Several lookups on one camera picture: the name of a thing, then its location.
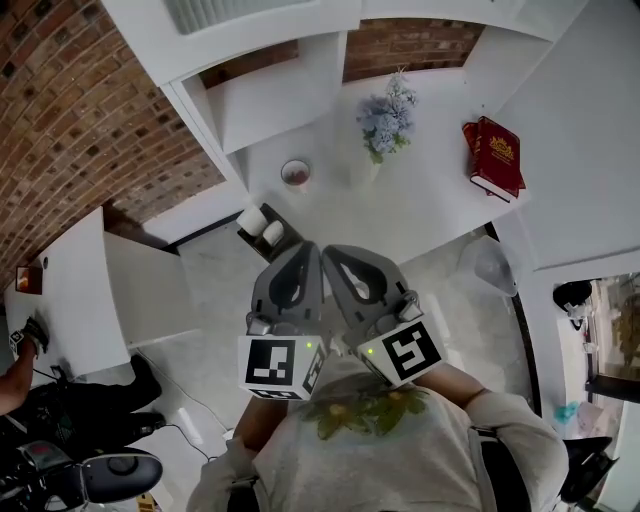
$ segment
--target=small bowl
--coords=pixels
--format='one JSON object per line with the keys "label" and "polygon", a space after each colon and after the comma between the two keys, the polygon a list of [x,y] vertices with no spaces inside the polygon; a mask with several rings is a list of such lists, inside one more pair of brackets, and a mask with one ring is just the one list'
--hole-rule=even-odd
{"label": "small bowl", "polygon": [[291,192],[306,194],[311,181],[311,168],[302,160],[289,160],[282,166],[280,178]]}

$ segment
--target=cable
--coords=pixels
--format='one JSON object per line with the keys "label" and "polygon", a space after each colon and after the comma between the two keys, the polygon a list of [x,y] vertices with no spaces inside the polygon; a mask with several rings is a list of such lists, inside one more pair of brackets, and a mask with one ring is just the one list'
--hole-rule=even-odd
{"label": "cable", "polygon": [[58,379],[56,379],[53,375],[49,375],[48,373],[41,372],[40,370],[36,370],[35,368],[33,369],[33,371],[36,373],[39,373],[40,375],[44,375],[45,377],[49,377],[50,379],[58,382]]}
{"label": "cable", "polygon": [[167,379],[169,382],[171,382],[171,384],[173,384],[175,387],[177,387],[182,392],[183,395],[185,395],[188,399],[192,400],[193,402],[199,404],[200,406],[204,407],[207,411],[209,411],[211,413],[211,416],[213,416],[213,419],[216,420],[216,423],[218,425],[220,425],[220,428],[222,428],[222,430],[224,431],[225,434],[227,432],[229,432],[230,429],[228,429],[227,427],[225,427],[222,424],[222,422],[218,419],[218,416],[216,415],[216,413],[213,412],[213,410],[208,405],[202,403],[200,400],[197,400],[197,399],[193,398],[189,393],[187,393],[184,389],[182,389],[180,384],[178,384],[175,380],[173,380],[166,373],[164,373],[160,369],[160,367],[155,362],[153,362],[149,357],[147,357],[145,354],[143,354],[140,349],[136,349],[136,352],[138,352],[138,354],[140,354],[147,361],[147,363],[149,363],[151,366],[153,366],[160,375],[162,375],[165,379]]}
{"label": "cable", "polygon": [[184,437],[184,440],[187,443],[189,443],[189,446],[191,446],[191,448],[193,448],[194,450],[198,450],[204,456],[204,458],[207,459],[207,462],[218,458],[218,457],[209,457],[200,448],[198,448],[195,444],[193,444],[191,441],[189,441],[189,438],[187,437],[187,435],[182,431],[182,429],[178,425],[174,425],[173,423],[167,423],[165,425],[165,427],[176,427],[180,431],[180,433],[182,434],[182,437]]}

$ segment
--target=toilet paper roll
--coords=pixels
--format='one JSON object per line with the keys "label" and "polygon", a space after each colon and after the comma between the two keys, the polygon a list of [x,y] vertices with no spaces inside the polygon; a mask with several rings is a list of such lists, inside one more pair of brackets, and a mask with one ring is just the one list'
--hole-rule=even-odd
{"label": "toilet paper roll", "polygon": [[268,224],[267,218],[262,214],[260,208],[253,204],[240,214],[236,222],[251,236],[258,236]]}
{"label": "toilet paper roll", "polygon": [[267,229],[262,233],[262,237],[267,241],[267,243],[273,247],[276,245],[282,237],[284,236],[284,226],[282,222],[279,220],[272,222],[267,226]]}

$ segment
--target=floral print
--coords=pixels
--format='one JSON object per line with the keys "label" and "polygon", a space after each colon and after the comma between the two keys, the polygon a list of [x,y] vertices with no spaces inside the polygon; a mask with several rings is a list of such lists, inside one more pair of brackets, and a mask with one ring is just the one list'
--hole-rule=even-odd
{"label": "floral print", "polygon": [[318,437],[330,439],[342,428],[361,435],[382,437],[391,432],[406,413],[422,414],[427,393],[417,389],[397,389],[376,396],[361,395],[344,402],[325,400],[310,404],[303,421],[318,422]]}

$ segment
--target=brick wall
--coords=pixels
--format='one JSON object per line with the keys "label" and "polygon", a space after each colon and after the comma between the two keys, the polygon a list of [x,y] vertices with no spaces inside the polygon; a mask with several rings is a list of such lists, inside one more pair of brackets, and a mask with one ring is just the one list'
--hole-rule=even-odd
{"label": "brick wall", "polygon": [[16,265],[96,207],[141,223],[224,178],[99,2],[2,4],[4,289]]}
{"label": "brick wall", "polygon": [[200,72],[200,79],[205,88],[211,89],[229,80],[233,80],[252,71],[257,71],[267,66],[273,66],[280,62],[295,59],[298,56],[298,41],[287,41],[261,48],[235,59],[228,60],[212,68]]}
{"label": "brick wall", "polygon": [[349,32],[344,82],[406,71],[464,65],[484,25],[397,18],[363,20]]}

